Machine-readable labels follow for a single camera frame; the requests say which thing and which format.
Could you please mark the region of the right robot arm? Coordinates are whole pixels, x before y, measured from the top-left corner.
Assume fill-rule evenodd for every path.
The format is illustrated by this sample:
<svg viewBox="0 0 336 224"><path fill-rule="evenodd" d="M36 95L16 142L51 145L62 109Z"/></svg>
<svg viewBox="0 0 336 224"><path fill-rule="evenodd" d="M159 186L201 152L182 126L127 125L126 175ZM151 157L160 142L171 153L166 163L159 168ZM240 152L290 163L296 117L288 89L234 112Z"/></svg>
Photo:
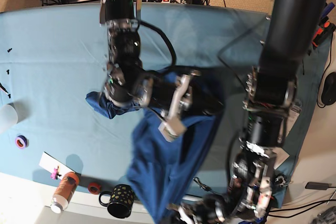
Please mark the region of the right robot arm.
<svg viewBox="0 0 336 224"><path fill-rule="evenodd" d="M193 96L193 88L187 85L179 97L179 86L166 82L170 72L180 71L191 77L191 68L176 65L176 52L166 34L140 18L141 7L134 0L101 0L100 23L108 29L109 74L101 93L87 94L86 101L94 110L112 119L116 115L148 108L168 112L176 116L182 111L190 115L202 115L202 92ZM140 59L141 40L139 27L144 26L158 33L171 54L171 65L160 72L144 70Z"/></svg>

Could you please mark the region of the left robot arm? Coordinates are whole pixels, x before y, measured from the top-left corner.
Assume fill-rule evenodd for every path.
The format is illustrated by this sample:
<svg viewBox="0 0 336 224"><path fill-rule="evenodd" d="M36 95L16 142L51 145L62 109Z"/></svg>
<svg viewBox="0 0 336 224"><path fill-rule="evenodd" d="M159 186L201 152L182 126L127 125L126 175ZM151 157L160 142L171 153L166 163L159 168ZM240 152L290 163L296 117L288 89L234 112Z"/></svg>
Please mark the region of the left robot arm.
<svg viewBox="0 0 336 224"><path fill-rule="evenodd" d="M171 204L173 223L228 223L265 219L275 189L275 148L286 139L297 95L297 70L310 47L326 0L274 0L266 40L247 80L247 129L225 194L193 205Z"/></svg>

